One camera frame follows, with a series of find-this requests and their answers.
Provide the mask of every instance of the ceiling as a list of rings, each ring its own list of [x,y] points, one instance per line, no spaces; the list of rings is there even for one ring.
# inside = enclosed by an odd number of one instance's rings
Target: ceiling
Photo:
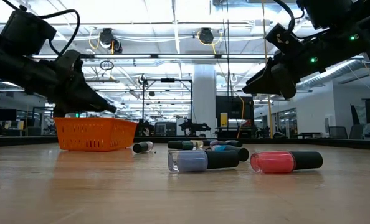
[[[81,26],[78,35],[69,47],[85,54],[110,54],[98,42],[98,34],[103,28],[112,28],[115,37],[123,46],[124,54],[213,54],[211,46],[202,45],[197,39],[197,33],[202,27],[212,29],[215,50],[217,54],[225,54],[224,38],[220,38],[223,31],[223,19],[227,27],[229,20],[229,53],[230,54],[258,54],[263,55],[264,26],[261,1],[229,0],[228,13],[226,5],[221,9],[219,0],[11,0],[18,6],[25,4],[30,12],[45,15],[65,9],[76,9],[81,17]],[[290,17],[273,1],[265,1],[265,30],[268,32],[276,23],[287,26]],[[301,15],[295,0],[285,1],[292,9],[295,17]],[[8,20],[12,9],[0,1],[0,31]],[[62,49],[74,31],[75,14],[48,19],[58,31],[53,43],[56,49]],[[298,36],[310,35],[315,32],[309,21],[299,19],[295,27]],[[267,43],[267,53],[273,54],[276,49]],[[41,51],[43,55],[53,54],[48,44]],[[105,90],[101,94],[117,105],[121,105],[121,115],[135,118],[136,111],[141,108],[141,93],[129,90],[139,90],[138,78],[143,74],[147,78],[183,78],[191,79],[194,64],[201,63],[194,60],[157,60],[157,59],[122,59],[110,60],[115,64],[113,70],[102,71],[101,60],[86,61],[83,72],[89,85],[97,90]],[[226,80],[216,61],[217,89],[226,90]],[[223,71],[227,71],[227,64],[220,64]],[[233,86],[241,89],[245,81],[264,67],[263,58],[242,62],[231,62],[230,72],[234,74]],[[0,83],[0,88],[13,88],[7,83]],[[186,101],[190,94],[182,83],[156,82],[150,90],[175,89],[178,92],[159,92],[155,96],[147,96],[151,104],[148,105],[147,115],[173,118],[173,115],[189,113]],[[154,105],[161,100],[167,104]]]

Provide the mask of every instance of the metal frame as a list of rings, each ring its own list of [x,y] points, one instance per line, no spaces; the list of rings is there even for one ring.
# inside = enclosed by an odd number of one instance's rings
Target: metal frame
[[[145,78],[143,80],[143,83],[142,83],[142,121],[144,120],[145,118],[145,92],[156,82],[162,82],[164,80],[167,80],[165,78]],[[180,82],[183,84],[183,86],[185,88],[187,88],[188,91],[191,92],[191,107],[190,107],[190,110],[191,110],[191,117],[189,118],[191,121],[192,121],[192,110],[193,110],[193,81],[192,80],[188,80],[188,79],[178,79],[178,78],[174,78],[174,79],[170,79],[171,81],[173,82]],[[152,83],[149,84],[149,86],[145,89],[145,82],[147,81],[151,81]],[[183,82],[189,82],[191,84],[191,89],[189,89]]]
[[[54,60],[57,55],[33,55],[31,59],[49,59]],[[82,54],[81,59],[203,59],[203,60],[214,60],[217,59],[227,59],[224,54]],[[265,59],[264,54],[230,54],[230,60],[255,60],[255,59]],[[361,59],[363,60],[363,55],[356,55],[350,59]]]

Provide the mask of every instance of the desk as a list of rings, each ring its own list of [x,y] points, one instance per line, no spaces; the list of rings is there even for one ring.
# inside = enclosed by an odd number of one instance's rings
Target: desk
[[[319,151],[323,167],[285,175],[236,169],[170,173],[157,153],[0,147],[0,223],[370,223],[370,151],[246,144],[254,151]]]
[[[297,136],[301,136],[303,139],[306,137],[312,138],[312,137],[321,137],[322,133],[300,133]]]
[[[216,128],[217,138],[236,138],[239,132],[238,127],[218,127]],[[250,127],[242,127],[239,134],[240,138],[251,138],[252,129]]]

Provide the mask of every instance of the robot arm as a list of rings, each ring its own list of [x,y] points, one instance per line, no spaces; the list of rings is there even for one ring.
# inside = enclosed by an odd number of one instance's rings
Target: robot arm
[[[68,50],[53,62],[35,62],[26,57],[38,54],[55,33],[52,26],[22,6],[12,12],[0,35],[0,79],[53,101],[55,116],[78,111],[115,113],[116,108],[85,82],[79,52]]]
[[[325,72],[361,53],[370,60],[370,0],[297,0],[297,4],[307,11],[315,29],[326,30],[297,37],[291,26],[286,30],[277,24],[265,38],[279,51],[246,82],[244,93],[281,94],[289,99],[307,75]]]

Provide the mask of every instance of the black bottle cap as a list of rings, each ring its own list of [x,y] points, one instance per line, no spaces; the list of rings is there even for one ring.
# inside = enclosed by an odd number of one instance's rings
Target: black bottle cap
[[[193,142],[183,141],[181,149],[183,149],[183,150],[193,150],[193,146],[195,146],[195,144]]]
[[[237,140],[227,140],[226,141],[227,145],[229,146],[235,146],[235,147],[242,147],[243,143]]]
[[[292,151],[295,158],[295,170],[319,168],[323,164],[323,158],[319,152],[314,151]]]
[[[235,147],[235,146],[225,146],[224,148],[225,151],[235,151],[239,155],[239,160],[244,162],[247,159],[249,159],[249,150],[241,147]]]
[[[210,146],[210,142],[216,141],[216,140],[203,140],[203,146]]]
[[[169,149],[182,149],[183,148],[183,142],[181,142],[181,141],[170,141],[170,142],[167,142],[167,147]]]
[[[141,153],[141,152],[146,152],[148,148],[149,148],[148,143],[140,142],[140,143],[134,144],[133,151],[135,153]]]
[[[207,169],[237,167],[239,156],[235,151],[205,151],[207,154]]]

